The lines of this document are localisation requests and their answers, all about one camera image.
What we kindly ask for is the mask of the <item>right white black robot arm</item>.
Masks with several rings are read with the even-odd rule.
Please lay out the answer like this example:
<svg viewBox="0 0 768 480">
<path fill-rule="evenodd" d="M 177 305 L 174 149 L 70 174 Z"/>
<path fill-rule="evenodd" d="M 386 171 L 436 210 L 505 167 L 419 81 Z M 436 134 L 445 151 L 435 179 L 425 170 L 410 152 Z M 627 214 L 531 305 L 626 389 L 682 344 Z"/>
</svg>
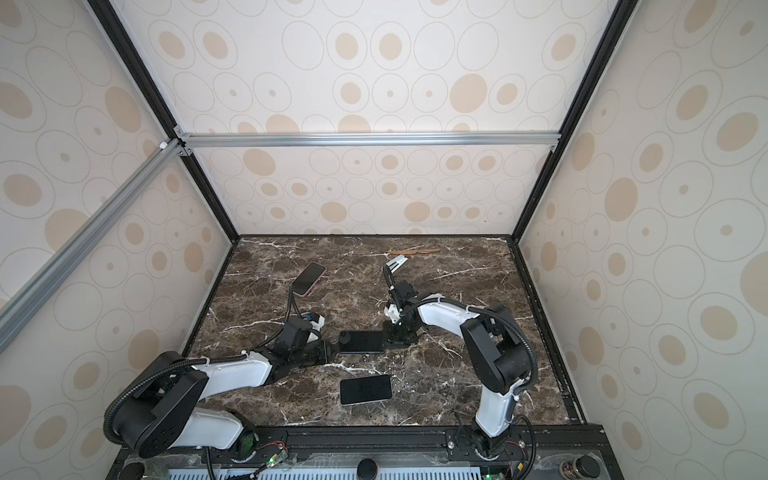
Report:
<svg viewBox="0 0 768 480">
<path fill-rule="evenodd" d="M 384 345 L 407 348 L 419 332 L 438 327 L 463 339 L 472 368 L 482 384 L 480 404 L 467 437 L 479 455 L 495 457 L 503 449 L 522 393 L 538 381 L 535 351 L 511 312 L 502 305 L 465 305 L 441 294 L 418 295 L 394 272 L 407 261 L 398 256 L 382 267 L 390 301 L 384 314 Z"/>
</svg>

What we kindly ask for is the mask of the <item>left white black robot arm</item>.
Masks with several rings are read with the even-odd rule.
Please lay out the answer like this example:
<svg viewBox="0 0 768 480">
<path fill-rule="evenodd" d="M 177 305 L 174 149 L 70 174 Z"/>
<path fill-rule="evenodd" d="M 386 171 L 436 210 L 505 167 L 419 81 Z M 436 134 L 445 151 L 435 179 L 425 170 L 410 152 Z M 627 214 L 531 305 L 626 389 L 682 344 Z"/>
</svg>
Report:
<svg viewBox="0 0 768 480">
<path fill-rule="evenodd" d="M 225 392 L 272 385 L 290 373 L 324 365 L 335 354 L 322 337 L 325 319 L 287 302 L 281 329 L 255 349 L 210 359 L 174 351 L 156 357 L 106 408 L 103 434 L 144 459 L 169 449 L 228 450 L 244 459 L 255 449 L 255 427 L 237 412 L 202 407 Z"/>
</svg>

